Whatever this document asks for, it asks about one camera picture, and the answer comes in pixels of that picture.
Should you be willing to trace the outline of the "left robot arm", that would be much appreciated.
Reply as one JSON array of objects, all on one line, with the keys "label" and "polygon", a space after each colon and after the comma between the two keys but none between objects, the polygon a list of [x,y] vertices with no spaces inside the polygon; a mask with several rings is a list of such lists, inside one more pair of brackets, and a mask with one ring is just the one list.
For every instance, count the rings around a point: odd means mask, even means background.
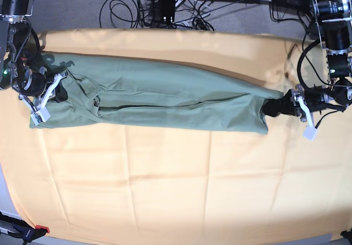
[{"label": "left robot arm", "polygon": [[[280,114],[307,117],[303,99],[311,113],[326,109],[343,112],[351,105],[351,0],[271,0],[272,3],[297,10],[310,16],[309,29],[318,39],[303,47],[298,60],[299,85],[280,99],[267,100],[262,112],[271,117]],[[328,82],[309,87],[303,80],[302,64],[307,54],[317,45],[326,51]]]}]

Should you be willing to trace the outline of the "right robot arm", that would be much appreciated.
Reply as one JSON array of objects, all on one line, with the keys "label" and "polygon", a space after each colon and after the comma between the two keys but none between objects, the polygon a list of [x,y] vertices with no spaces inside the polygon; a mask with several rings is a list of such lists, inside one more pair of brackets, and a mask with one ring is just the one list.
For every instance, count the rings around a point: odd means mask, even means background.
[{"label": "right robot arm", "polygon": [[64,31],[37,39],[28,19],[1,23],[1,90],[30,110],[31,128],[96,123],[267,133],[295,116],[274,88],[285,48],[209,31]]}]

